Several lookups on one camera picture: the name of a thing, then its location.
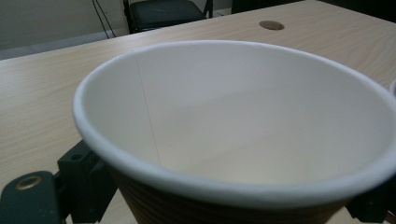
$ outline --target black chair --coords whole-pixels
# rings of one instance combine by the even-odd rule
[[[189,0],[146,0],[129,4],[123,0],[131,34],[213,18],[213,0],[206,0],[204,12]]]

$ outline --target table surface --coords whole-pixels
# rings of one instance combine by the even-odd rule
[[[260,21],[285,29],[266,30]],[[80,140],[72,118],[78,83],[99,64],[145,46],[193,39],[270,43],[352,67],[384,87],[396,78],[396,24],[317,1],[303,1],[0,61],[0,189],[56,161]],[[135,223],[117,193],[101,223]],[[329,222],[352,224],[342,210]]]

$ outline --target white paper cup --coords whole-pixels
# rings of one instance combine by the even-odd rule
[[[324,223],[396,173],[391,94],[278,46],[135,50],[81,82],[74,118],[139,223]]]

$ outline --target wall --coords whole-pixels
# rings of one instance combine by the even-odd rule
[[[122,1],[98,1],[116,35],[127,35]],[[214,1],[215,8],[231,7],[232,0]],[[0,0],[0,50],[101,32],[92,0]]]

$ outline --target metal grommet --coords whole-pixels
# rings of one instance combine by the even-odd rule
[[[285,29],[285,26],[278,21],[261,21],[259,25],[267,30],[278,31]]]
[[[36,186],[37,184],[39,184],[41,182],[41,180],[43,180],[43,178],[39,175],[28,176],[28,177],[20,180],[15,185],[15,189],[18,189],[18,190],[30,189],[30,188]]]

